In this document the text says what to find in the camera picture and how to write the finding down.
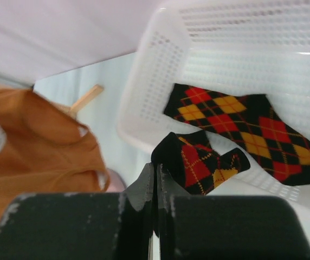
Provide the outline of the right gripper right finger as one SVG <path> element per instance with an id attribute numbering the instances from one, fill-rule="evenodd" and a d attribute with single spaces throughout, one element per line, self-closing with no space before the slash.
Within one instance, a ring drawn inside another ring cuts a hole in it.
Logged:
<path id="1" fill-rule="evenodd" d="M 161 259 L 310 259 L 292 207 L 273 196 L 200 196 L 157 166 Z"/>

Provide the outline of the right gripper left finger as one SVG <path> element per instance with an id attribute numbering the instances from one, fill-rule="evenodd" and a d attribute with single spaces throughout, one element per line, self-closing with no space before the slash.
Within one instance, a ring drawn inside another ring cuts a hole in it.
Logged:
<path id="1" fill-rule="evenodd" d="M 0 259 L 151 259 L 154 167 L 120 193 L 25 193 L 0 219 Z"/>

